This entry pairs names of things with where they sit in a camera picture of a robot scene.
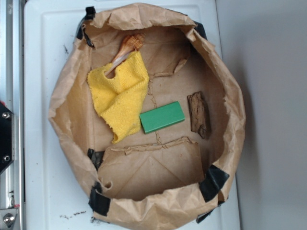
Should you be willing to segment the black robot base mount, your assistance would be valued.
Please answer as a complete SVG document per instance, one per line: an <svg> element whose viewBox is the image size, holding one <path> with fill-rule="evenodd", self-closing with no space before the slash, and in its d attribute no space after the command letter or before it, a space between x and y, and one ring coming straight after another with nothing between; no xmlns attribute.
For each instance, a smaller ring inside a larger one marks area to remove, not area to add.
<svg viewBox="0 0 307 230"><path fill-rule="evenodd" d="M0 102L0 174L15 160L14 153L14 113L5 102Z"/></svg>

